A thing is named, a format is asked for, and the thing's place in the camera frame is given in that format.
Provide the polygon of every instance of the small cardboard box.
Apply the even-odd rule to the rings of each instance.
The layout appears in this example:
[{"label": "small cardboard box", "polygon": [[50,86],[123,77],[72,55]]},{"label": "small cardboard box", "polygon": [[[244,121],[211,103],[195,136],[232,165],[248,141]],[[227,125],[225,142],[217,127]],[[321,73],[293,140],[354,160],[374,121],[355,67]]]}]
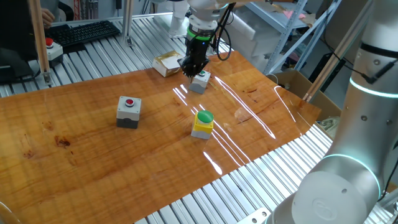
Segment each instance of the small cardboard box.
[{"label": "small cardboard box", "polygon": [[[300,98],[304,97],[312,85],[312,83],[305,78],[305,76],[296,70],[282,72],[275,75],[278,77],[279,84],[283,84],[285,86],[288,85],[288,91],[294,93]],[[276,81],[275,77],[273,76],[268,76],[268,78],[270,78],[273,82]],[[322,110],[318,116],[318,121],[323,121],[324,119],[333,116],[340,116],[341,114],[341,109],[322,92],[319,92],[318,95],[315,96],[311,104]]]},{"label": "small cardboard box", "polygon": [[180,70],[180,65],[177,60],[183,56],[175,50],[154,58],[152,67],[156,69],[163,77],[167,77],[177,73]]}]

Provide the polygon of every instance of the shelf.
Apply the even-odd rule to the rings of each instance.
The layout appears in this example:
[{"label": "shelf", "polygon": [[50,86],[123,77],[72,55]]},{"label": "shelf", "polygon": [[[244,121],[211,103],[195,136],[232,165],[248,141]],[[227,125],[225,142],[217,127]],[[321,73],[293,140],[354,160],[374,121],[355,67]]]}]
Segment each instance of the shelf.
[{"label": "shelf", "polygon": [[[287,28],[287,23],[289,19],[283,14],[279,12],[267,12],[265,10],[264,2],[251,2],[246,4],[246,7],[252,10],[252,12],[256,13],[261,19],[264,19],[268,24],[270,24],[273,28],[278,30],[279,32],[285,32]],[[296,4],[289,2],[278,2],[278,5],[286,8],[294,10],[296,8]],[[306,27],[307,25],[301,20],[297,20],[294,22],[293,29]]]}]

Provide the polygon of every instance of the black keyboard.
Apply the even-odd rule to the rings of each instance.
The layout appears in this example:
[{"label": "black keyboard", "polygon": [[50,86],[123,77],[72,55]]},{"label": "black keyboard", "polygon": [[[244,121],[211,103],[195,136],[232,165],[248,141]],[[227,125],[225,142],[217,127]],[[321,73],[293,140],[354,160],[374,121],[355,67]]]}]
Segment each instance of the black keyboard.
[{"label": "black keyboard", "polygon": [[119,34],[120,30],[110,21],[95,22],[70,28],[68,25],[52,27],[46,31],[45,36],[50,37],[62,47],[86,43]]}]

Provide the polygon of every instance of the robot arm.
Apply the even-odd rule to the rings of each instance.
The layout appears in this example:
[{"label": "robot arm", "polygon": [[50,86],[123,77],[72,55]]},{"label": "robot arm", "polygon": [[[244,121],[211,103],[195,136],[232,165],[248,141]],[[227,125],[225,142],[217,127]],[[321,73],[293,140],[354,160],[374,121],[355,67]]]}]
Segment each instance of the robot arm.
[{"label": "robot arm", "polygon": [[398,1],[375,0],[336,137],[267,224],[362,224],[398,158]]},{"label": "robot arm", "polygon": [[189,18],[190,25],[187,30],[185,45],[187,46],[186,56],[178,62],[183,74],[187,77],[194,77],[200,73],[209,62],[206,51],[215,32],[218,28],[217,19],[229,7],[232,0],[188,0],[192,15]]}]

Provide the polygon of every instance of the wooden table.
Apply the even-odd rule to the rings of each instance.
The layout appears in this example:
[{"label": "wooden table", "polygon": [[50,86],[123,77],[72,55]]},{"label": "wooden table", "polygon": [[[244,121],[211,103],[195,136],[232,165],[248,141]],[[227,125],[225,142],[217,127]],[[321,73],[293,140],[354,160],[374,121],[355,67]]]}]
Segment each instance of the wooden table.
[{"label": "wooden table", "polygon": [[[206,70],[204,95],[148,69],[1,98],[0,202],[22,223],[132,223],[299,137],[319,113],[237,52]],[[116,127],[120,96],[142,98],[138,129]],[[208,141],[190,136],[202,109],[215,116]]]}]

